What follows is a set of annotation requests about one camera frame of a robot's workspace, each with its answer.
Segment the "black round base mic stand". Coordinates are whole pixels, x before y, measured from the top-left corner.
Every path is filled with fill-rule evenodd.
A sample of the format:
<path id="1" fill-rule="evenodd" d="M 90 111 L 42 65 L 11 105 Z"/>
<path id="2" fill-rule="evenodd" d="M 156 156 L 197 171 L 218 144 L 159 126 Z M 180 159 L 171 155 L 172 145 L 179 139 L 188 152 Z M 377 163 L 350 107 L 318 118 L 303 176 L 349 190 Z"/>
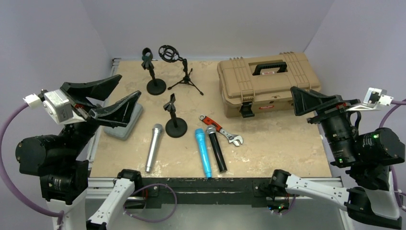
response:
<path id="1" fill-rule="evenodd" d="M 152 63 L 153 53 L 150 48 L 146 47 L 142 50 L 142 68 L 148 70 L 152 78 L 147 83 L 147 92 L 151 95 L 160 95 L 166 90 L 166 83 L 162 79 L 155 77 L 154 65 Z"/>

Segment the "silver mesh head microphone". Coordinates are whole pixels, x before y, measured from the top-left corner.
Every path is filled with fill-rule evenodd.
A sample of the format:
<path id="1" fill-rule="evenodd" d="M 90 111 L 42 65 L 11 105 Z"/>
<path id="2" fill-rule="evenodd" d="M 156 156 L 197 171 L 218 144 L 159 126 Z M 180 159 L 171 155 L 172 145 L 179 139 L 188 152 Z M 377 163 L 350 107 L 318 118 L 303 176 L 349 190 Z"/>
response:
<path id="1" fill-rule="evenodd" d="M 153 171 L 155 158 L 158 152 L 158 145 L 160 142 L 160 137 L 162 135 L 163 126 L 162 124 L 155 124 L 152 128 L 152 139 L 149 146 L 149 151 L 147 155 L 147 161 L 145 165 L 145 172 L 151 173 Z"/>

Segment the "black tripod shock mount stand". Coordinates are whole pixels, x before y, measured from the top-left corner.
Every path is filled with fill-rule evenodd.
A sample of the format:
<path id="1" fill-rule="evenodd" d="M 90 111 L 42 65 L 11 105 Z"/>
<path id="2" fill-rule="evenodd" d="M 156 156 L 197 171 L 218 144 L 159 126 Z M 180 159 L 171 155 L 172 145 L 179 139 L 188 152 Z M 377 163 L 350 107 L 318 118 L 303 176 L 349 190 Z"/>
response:
<path id="1" fill-rule="evenodd" d="M 185 85 L 190 85 L 193 86 L 200 95 L 204 95 L 204 93 L 192 82 L 191 80 L 191 73 L 193 71 L 193 68 L 189 69 L 188 68 L 188 61 L 186 58 L 183 58 L 180 56 L 178 50 L 174 48 L 173 46 L 170 45 L 162 45 L 158 49 L 158 54 L 160 58 L 168 63 L 175 63 L 175 62 L 181 62 L 182 63 L 182 72 L 184 73 L 184 76 L 180 81 L 177 83 L 173 84 L 172 86 L 168 87 L 168 90 L 171 90 L 175 86 L 179 84 L 185 84 Z"/>

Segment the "blue foam covered microphone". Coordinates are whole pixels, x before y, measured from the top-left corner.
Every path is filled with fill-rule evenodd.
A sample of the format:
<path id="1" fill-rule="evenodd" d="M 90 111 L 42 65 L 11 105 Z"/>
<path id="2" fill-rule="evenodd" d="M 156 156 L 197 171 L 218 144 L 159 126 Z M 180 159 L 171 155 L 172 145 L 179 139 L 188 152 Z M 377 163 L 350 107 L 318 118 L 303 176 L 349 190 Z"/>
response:
<path id="1" fill-rule="evenodd" d="M 212 178 L 211 164 L 207 153 L 207 146 L 205 141 L 205 133 L 203 129 L 198 128 L 195 130 L 195 139 L 198 144 L 199 153 L 201 156 L 203 171 L 206 178 Z"/>

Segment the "black microphone with mesh head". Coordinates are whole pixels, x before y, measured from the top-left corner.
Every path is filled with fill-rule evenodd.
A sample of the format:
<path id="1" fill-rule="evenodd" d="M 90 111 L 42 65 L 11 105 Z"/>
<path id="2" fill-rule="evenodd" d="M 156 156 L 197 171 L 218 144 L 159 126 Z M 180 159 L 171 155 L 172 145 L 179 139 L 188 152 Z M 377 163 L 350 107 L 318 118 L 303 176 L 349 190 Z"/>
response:
<path id="1" fill-rule="evenodd" d="M 221 151 L 221 147 L 217 138 L 216 129 L 214 125 L 209 125 L 206 128 L 206 133 L 210 139 L 219 172 L 224 173 L 227 171 L 227 167 Z"/>

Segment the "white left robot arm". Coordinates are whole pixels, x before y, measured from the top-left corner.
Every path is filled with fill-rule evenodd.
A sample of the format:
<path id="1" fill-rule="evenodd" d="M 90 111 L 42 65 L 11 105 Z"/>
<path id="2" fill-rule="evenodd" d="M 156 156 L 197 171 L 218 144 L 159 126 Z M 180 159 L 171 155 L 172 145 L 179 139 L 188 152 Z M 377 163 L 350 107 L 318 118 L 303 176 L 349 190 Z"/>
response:
<path id="1" fill-rule="evenodd" d="M 89 161 L 79 161 L 78 156 L 101 126 L 129 124 L 140 91 L 107 107 L 92 103 L 105 101 L 121 78 L 117 74 L 87 83 L 65 82 L 57 90 L 41 90 L 24 99 L 30 108 L 41 105 L 63 126 L 57 135 L 23 139 L 15 151 L 20 173 L 39 177 L 42 197 L 54 212 L 63 214 L 55 221 L 58 230 L 105 230 L 112 218 L 112 211 L 102 214 L 100 221 L 85 218 Z"/>

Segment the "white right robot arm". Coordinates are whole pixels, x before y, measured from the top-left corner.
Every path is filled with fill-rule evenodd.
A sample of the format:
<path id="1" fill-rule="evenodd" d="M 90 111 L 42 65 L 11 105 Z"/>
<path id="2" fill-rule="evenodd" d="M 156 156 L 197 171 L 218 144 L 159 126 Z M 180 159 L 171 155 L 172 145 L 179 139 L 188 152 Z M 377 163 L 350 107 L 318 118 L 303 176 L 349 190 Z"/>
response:
<path id="1" fill-rule="evenodd" d="M 334 157 L 332 165 L 345 168 L 355 180 L 354 188 L 316 183 L 284 170 L 275 170 L 269 181 L 271 197 L 300 195 L 324 200 L 346 211 L 360 223 L 401 229 L 400 211 L 392 165 L 405 161 L 406 147 L 391 129 L 379 127 L 360 134 L 362 111 L 379 110 L 394 103 L 386 90 L 369 88 L 363 101 L 344 100 L 296 86 L 290 89 L 294 113 L 302 116 L 315 112 L 307 121 L 320 124 Z"/>

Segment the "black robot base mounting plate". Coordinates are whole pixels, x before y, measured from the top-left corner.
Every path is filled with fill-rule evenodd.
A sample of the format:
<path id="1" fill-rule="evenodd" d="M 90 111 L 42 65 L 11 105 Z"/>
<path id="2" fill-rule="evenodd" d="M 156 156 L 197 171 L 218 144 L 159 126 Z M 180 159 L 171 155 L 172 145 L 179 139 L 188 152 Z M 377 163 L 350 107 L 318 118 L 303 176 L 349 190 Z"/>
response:
<path id="1" fill-rule="evenodd" d="M 270 178 L 143 178 L 148 188 L 131 195 L 127 209 L 161 208 L 163 204 L 288 207 L 293 195 L 270 187 Z"/>

